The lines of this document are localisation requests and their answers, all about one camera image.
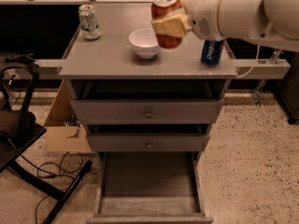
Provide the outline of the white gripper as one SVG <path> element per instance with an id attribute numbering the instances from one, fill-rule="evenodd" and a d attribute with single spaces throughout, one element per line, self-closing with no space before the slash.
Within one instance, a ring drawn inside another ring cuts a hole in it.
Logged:
<path id="1" fill-rule="evenodd" d="M 181 0 L 187 15 L 152 20 L 151 26 L 156 35 L 183 38 L 192 29 L 202 40 L 223 40 L 218 25 L 221 0 Z"/>

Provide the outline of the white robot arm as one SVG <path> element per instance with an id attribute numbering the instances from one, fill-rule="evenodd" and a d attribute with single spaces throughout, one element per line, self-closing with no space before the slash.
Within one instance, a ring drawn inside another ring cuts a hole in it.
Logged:
<path id="1" fill-rule="evenodd" d="M 299 0 L 179 0 L 180 7 L 151 20 L 157 35 L 202 40 L 242 39 L 299 51 Z"/>

